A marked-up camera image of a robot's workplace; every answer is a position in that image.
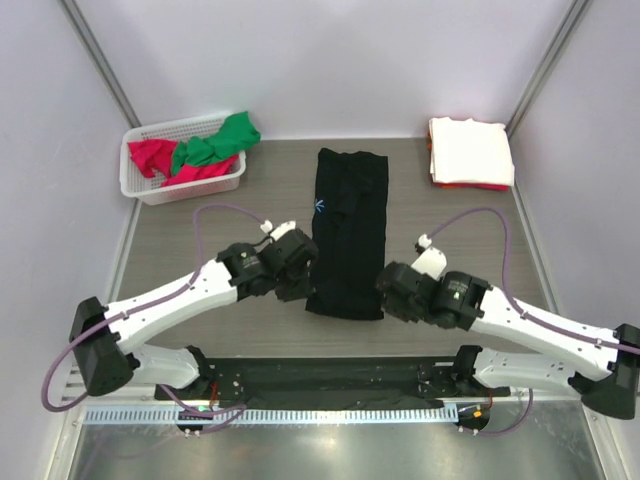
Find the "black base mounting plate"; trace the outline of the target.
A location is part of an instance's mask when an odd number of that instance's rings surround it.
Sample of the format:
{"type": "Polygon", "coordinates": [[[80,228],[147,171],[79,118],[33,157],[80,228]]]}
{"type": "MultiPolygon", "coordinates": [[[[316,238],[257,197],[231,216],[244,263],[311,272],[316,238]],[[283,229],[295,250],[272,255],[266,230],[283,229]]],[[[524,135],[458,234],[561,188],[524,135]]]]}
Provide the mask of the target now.
{"type": "Polygon", "coordinates": [[[466,366],[445,357],[210,358],[210,374],[177,390],[183,401],[215,399],[221,407],[296,411],[436,408],[443,399],[508,397],[466,366]]]}

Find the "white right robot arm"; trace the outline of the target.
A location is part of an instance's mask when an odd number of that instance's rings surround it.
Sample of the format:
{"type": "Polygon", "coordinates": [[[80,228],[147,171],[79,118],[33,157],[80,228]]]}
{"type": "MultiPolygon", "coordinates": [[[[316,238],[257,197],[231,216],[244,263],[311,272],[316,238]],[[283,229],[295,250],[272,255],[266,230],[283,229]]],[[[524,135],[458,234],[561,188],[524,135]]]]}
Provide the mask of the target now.
{"type": "Polygon", "coordinates": [[[487,388],[516,387],[573,392],[589,409],[631,420],[639,387],[639,330],[581,324],[519,303],[499,287],[452,271],[439,279],[398,262],[376,280],[386,313],[405,322],[425,322],[500,337],[528,348],[509,358],[486,349],[450,372],[453,388],[473,395],[487,388]]]}

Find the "black t shirt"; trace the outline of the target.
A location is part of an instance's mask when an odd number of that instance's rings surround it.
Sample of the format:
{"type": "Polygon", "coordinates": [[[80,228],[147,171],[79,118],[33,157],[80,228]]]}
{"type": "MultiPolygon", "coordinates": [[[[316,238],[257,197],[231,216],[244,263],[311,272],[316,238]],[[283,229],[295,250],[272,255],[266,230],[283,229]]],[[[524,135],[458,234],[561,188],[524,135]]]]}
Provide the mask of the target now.
{"type": "Polygon", "coordinates": [[[306,310],[322,316],[384,318],[376,278],[385,266],[389,165],[370,152],[318,152],[312,240],[319,250],[306,310]]]}

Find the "green t shirt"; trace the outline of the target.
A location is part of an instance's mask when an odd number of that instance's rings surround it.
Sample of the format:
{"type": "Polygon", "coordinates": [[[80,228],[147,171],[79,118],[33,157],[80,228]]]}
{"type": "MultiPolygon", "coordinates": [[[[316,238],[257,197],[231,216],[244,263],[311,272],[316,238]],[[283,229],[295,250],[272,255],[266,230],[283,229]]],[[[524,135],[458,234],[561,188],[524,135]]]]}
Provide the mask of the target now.
{"type": "Polygon", "coordinates": [[[228,116],[209,136],[192,136],[177,144],[172,154],[171,180],[195,181],[226,175],[241,151],[261,141],[261,133],[247,112],[228,116]]]}

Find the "aluminium front rail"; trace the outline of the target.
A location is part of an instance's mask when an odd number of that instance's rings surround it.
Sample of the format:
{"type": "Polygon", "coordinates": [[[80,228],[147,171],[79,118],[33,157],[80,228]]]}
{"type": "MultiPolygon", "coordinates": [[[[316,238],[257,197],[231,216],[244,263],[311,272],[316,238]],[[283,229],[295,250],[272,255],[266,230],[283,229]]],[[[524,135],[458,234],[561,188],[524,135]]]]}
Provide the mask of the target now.
{"type": "MultiPolygon", "coordinates": [[[[85,385],[79,369],[76,366],[73,366],[63,389],[62,401],[70,402],[71,400],[75,400],[84,392],[85,385]]],[[[129,404],[147,402],[154,400],[154,394],[155,387],[153,385],[128,383],[126,386],[116,390],[115,392],[108,393],[103,396],[88,396],[84,400],[84,403],[129,404]]]]}

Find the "white perforated plastic basket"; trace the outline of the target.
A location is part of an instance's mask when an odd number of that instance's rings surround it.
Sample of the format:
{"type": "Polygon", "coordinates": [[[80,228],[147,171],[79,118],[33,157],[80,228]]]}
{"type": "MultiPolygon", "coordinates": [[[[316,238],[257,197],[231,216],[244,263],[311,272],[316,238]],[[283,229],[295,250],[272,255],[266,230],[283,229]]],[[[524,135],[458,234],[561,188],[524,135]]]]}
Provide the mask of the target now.
{"type": "Polygon", "coordinates": [[[218,113],[137,127],[120,148],[121,193],[160,205],[236,189],[260,134],[247,113],[218,113]]]}

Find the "aluminium frame post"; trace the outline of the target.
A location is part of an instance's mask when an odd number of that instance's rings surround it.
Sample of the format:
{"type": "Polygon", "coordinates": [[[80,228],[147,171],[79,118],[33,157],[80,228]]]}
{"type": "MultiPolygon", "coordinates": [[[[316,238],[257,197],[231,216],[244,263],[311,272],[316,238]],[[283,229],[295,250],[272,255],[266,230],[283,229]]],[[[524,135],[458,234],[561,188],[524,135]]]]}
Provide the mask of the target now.
{"type": "Polygon", "coordinates": [[[592,4],[593,2],[591,0],[573,0],[570,2],[568,10],[551,37],[547,49],[538,62],[506,125],[508,138],[511,138],[515,134],[534,101],[542,92],[543,87],[553,73],[555,66],[561,59],[592,4]]]}
{"type": "Polygon", "coordinates": [[[80,9],[78,2],[75,0],[58,0],[57,3],[67,17],[74,33],[78,37],[91,63],[94,65],[99,77],[105,84],[127,124],[131,128],[140,127],[141,123],[138,115],[80,9]]]}

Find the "left aluminium frame post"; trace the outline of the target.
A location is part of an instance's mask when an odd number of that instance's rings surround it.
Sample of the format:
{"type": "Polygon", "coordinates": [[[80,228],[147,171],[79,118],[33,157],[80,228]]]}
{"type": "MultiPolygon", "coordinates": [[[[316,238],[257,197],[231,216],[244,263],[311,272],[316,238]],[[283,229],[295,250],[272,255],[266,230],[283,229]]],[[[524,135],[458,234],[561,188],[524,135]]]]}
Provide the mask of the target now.
{"type": "Polygon", "coordinates": [[[67,17],[74,33],[78,37],[91,63],[94,65],[99,77],[105,84],[127,124],[131,128],[140,127],[141,123],[138,115],[80,9],[78,2],[75,0],[58,0],[57,3],[67,17]]]}

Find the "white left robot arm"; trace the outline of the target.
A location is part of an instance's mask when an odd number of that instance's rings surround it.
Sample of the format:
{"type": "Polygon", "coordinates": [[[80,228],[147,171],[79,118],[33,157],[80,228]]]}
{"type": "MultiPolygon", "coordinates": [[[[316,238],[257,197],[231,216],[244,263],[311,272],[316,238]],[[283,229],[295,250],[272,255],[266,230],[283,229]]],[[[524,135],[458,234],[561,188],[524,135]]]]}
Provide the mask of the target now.
{"type": "Polygon", "coordinates": [[[160,333],[207,311],[274,293],[282,302],[312,293],[310,271],[318,248],[286,222],[262,244],[234,243],[196,271],[146,294],[103,305],[79,303],[69,340],[86,392],[111,394],[129,383],[166,385],[193,399],[205,397],[213,375],[194,347],[151,345],[160,333]]]}

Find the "right aluminium frame post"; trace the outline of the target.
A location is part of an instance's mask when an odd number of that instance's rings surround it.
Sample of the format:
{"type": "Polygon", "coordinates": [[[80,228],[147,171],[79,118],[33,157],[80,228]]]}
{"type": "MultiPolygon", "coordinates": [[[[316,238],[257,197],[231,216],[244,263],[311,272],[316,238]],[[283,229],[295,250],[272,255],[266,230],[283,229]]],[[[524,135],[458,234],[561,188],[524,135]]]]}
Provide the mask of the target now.
{"type": "Polygon", "coordinates": [[[561,59],[592,4],[593,2],[591,0],[573,0],[570,2],[568,10],[551,37],[547,49],[538,62],[506,125],[508,138],[511,138],[515,134],[534,101],[542,92],[543,87],[553,73],[555,66],[561,59]]]}

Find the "pink t shirt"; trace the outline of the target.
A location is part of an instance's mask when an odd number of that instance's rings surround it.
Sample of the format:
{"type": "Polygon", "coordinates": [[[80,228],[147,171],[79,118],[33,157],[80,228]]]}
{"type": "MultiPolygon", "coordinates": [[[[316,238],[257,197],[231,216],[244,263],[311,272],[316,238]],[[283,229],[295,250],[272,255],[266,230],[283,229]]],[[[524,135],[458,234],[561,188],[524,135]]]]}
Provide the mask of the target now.
{"type": "Polygon", "coordinates": [[[127,144],[133,164],[146,179],[164,176],[162,187],[226,175],[239,158],[238,147],[215,146],[200,137],[187,142],[149,139],[127,144]]]}

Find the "folded white t shirt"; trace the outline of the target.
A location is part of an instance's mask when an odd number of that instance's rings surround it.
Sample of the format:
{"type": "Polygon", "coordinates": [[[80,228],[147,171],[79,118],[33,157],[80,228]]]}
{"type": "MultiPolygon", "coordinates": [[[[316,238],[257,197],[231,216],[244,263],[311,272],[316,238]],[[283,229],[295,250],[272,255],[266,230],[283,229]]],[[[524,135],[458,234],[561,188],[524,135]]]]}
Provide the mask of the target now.
{"type": "Polygon", "coordinates": [[[432,182],[514,186],[515,166],[504,124],[450,117],[431,119],[432,182]]]}

